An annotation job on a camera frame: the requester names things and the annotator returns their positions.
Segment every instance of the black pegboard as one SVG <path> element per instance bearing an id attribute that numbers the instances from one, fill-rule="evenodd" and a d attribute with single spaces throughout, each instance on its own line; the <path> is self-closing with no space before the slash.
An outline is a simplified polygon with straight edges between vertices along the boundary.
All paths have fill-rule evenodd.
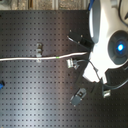
<path id="1" fill-rule="evenodd" d="M 67 39 L 70 29 L 90 38 L 86 11 L 1 11 L 0 58 L 35 57 L 37 42 L 43 44 L 43 56 L 84 51 Z M 0 62 L 0 79 L 6 84 L 0 90 L 0 126 L 127 128 L 128 84 L 103 99 L 101 87 L 92 97 L 93 84 L 82 79 L 88 94 L 74 108 L 69 102 L 80 72 L 67 69 L 66 59 Z M 107 73 L 111 84 L 128 76 L 122 69 Z"/>

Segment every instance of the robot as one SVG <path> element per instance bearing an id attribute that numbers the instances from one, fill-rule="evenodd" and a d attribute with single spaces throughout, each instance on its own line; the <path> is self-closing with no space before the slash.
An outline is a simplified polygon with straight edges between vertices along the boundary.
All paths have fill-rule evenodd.
<path id="1" fill-rule="evenodd" d="M 105 75 L 108 69 L 119 68 L 128 61 L 128 10 L 122 18 L 122 0 L 92 2 L 94 3 L 89 6 L 89 31 L 93 44 L 80 36 L 76 38 L 71 31 L 68 38 L 81 45 L 85 42 L 90 55 L 83 77 L 90 82 L 100 82 L 103 97 L 106 98 L 110 96 L 111 90 L 118 89 L 128 82 L 127 79 L 120 85 L 110 86 Z"/>

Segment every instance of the connector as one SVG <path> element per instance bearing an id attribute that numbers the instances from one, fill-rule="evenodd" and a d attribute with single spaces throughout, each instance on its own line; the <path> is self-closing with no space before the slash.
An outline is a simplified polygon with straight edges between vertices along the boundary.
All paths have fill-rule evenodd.
<path id="1" fill-rule="evenodd" d="M 107 98 L 109 96 L 111 96 L 111 90 L 103 91 L 103 97 L 104 98 Z"/>
<path id="2" fill-rule="evenodd" d="M 68 65 L 68 68 L 72 68 L 73 67 L 73 60 L 72 60 L 72 58 L 67 60 L 67 65 Z"/>
<path id="3" fill-rule="evenodd" d="M 79 67 L 77 60 L 73 60 L 72 58 L 67 60 L 67 65 L 68 68 L 74 67 L 75 69 L 77 69 Z"/>

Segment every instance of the blue light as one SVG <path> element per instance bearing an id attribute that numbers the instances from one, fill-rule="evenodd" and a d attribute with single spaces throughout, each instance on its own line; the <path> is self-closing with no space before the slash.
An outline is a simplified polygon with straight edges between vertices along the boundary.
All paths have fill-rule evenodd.
<path id="1" fill-rule="evenodd" d="M 124 45 L 123 44 L 119 44 L 117 49 L 118 49 L 118 51 L 122 51 L 124 49 Z"/>

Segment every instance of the white cable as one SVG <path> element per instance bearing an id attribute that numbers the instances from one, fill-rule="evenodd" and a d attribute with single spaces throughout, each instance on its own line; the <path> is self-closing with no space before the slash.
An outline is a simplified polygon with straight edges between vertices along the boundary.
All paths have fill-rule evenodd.
<path id="1" fill-rule="evenodd" d="M 70 56 L 80 56 L 80 55 L 84 55 L 87 52 L 81 52 L 81 53 L 71 53 L 68 55 L 63 55 L 63 56 L 57 56 L 57 57 L 40 57 L 40 58 L 36 58 L 36 57 L 17 57 L 17 58 L 3 58 L 0 59 L 0 61 L 11 61 L 11 60 L 51 60 L 51 59 L 61 59 L 61 58 L 66 58 L 66 57 L 70 57 Z"/>

